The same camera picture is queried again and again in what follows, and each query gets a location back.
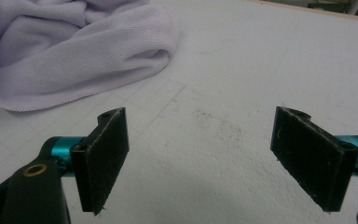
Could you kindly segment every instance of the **wooden edge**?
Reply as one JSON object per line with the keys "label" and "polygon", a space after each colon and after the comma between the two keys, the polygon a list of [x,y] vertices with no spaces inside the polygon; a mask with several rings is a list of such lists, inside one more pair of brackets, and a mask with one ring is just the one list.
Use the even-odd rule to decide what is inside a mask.
{"label": "wooden edge", "polygon": [[315,14],[334,16],[334,17],[340,17],[340,18],[344,18],[344,19],[350,19],[350,20],[358,21],[358,16],[354,16],[354,15],[348,15],[348,14],[336,13],[336,12],[329,12],[329,11],[322,11],[322,10],[317,10],[317,9],[312,9],[312,8],[307,8],[307,7],[289,6],[289,5],[280,4],[280,3],[266,2],[266,1],[263,1],[263,0],[248,0],[248,1],[258,3],[258,4],[261,4],[261,5],[275,6],[275,7],[286,7],[286,8],[299,10],[299,11],[305,11],[305,12],[310,12],[310,13],[315,13]]}

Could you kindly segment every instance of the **fabric fold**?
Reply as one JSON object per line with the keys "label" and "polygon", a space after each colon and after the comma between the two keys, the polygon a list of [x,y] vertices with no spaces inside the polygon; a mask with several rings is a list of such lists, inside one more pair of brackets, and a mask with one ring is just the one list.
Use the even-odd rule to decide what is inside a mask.
{"label": "fabric fold", "polygon": [[0,106],[7,110],[52,107],[151,77],[179,38],[177,18],[146,1],[12,2],[0,0]]}

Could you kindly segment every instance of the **lavender cloth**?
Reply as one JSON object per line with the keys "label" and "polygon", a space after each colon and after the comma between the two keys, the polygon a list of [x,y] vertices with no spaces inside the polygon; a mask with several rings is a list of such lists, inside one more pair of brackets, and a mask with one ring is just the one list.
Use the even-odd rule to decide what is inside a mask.
{"label": "lavender cloth", "polygon": [[0,0],[0,106],[28,111],[151,77],[179,21],[145,0]]}

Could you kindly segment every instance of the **white table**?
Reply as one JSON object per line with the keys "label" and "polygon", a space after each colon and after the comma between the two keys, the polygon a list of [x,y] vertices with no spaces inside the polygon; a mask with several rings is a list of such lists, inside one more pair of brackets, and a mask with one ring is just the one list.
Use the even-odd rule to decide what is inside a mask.
{"label": "white table", "polygon": [[265,2],[160,0],[182,22],[169,66],[118,90],[32,113],[0,109],[0,182],[51,136],[87,135],[126,106],[131,152],[105,208],[73,223],[355,223],[358,178],[326,214],[269,150],[275,107],[358,134],[358,18]]}

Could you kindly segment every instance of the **black rubber pad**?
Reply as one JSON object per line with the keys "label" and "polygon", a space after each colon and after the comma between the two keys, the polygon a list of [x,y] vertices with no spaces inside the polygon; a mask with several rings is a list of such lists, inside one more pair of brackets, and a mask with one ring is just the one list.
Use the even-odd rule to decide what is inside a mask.
{"label": "black rubber pad", "polygon": [[129,152],[125,108],[101,114],[98,127],[71,149],[83,211],[103,209]]}
{"label": "black rubber pad", "polygon": [[303,112],[277,107],[271,150],[325,212],[339,211],[358,147],[339,141]]}

